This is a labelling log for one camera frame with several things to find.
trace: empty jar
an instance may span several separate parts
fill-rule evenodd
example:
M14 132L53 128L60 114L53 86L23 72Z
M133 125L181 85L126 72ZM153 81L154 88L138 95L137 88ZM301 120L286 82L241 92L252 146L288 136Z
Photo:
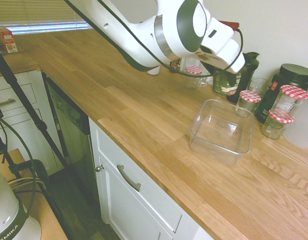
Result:
M261 128L261 133L269 139L279 139L285 129L294 121L294 117L289 119L276 116L271 110L268 111L266 121Z
M258 95L256 92L244 90L239 93L239 99L236 105L253 113L260 101L261 96ZM235 111L236 114L238 114L239 116L246 117L246 111L243 111L240 108L237 108Z
M199 66L187 66L185 69L187 74L192 74L192 75L201 75L203 73L203 70ZM186 76L185 77L185 85L184 87L187 89L196 89L198 87L197 82L198 82L199 77L191 77L191 76Z
M283 85L279 89L271 111L280 118L290 119L303 100L307 98L308 92L304 89L293 85Z

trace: cabinet knob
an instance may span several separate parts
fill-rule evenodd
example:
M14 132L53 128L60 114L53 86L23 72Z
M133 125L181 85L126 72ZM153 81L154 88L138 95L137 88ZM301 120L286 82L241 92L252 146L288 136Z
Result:
M97 167L95 168L95 171L99 173L102 169L104 169L104 166L103 166L103 165L97 166Z

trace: butcher block countertop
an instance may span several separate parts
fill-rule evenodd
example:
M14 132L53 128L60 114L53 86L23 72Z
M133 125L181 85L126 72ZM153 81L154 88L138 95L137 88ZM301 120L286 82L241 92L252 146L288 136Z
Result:
M189 148L203 103L227 101L211 86L186 89L163 67L139 72L93 29L15 41L213 238L308 240L308 150L264 137L255 120L250 154L226 166Z

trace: floor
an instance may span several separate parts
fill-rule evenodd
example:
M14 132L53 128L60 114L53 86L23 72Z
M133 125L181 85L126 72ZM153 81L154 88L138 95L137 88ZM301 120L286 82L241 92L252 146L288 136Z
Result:
M99 206L88 203L73 177L64 170L51 175L49 185L48 195L57 206L53 207L55 215L69 240L120 240L111 226L102 221Z

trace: cabinet handle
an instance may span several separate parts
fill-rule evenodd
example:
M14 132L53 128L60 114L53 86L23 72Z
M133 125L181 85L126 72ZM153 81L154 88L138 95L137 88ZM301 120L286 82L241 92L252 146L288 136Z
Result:
M122 175L122 177L126 180L126 182L131 185L136 191L141 190L141 184L140 183L134 183L129 176L126 175L126 173L123 171L124 166L123 165L117 165L117 169L119 173Z
M9 98L7 101L2 101L2 102L0 102L0 107L1 107L1 106L4 106L4 105L7 105L7 104L15 103L15 102L16 102L15 99Z

